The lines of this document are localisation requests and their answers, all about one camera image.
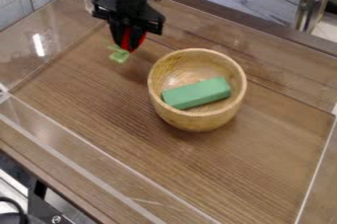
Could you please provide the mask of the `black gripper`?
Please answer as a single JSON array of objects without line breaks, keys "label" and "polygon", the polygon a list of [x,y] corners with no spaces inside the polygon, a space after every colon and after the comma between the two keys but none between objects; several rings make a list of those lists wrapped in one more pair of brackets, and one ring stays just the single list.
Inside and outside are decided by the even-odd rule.
[{"label": "black gripper", "polygon": [[164,30],[167,17],[148,4],[119,4],[118,0],[91,0],[94,4],[92,16],[111,24],[115,43],[128,47],[128,27],[131,29],[129,51],[133,52],[143,44],[147,32],[160,35]]}]

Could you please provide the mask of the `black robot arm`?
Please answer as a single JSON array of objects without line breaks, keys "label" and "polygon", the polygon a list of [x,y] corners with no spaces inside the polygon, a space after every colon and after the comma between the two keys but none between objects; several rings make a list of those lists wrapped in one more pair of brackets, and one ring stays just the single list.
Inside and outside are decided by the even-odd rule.
[{"label": "black robot arm", "polygon": [[106,20],[115,43],[128,52],[143,44],[147,33],[161,35],[165,15],[148,3],[148,0],[91,0],[92,16]]}]

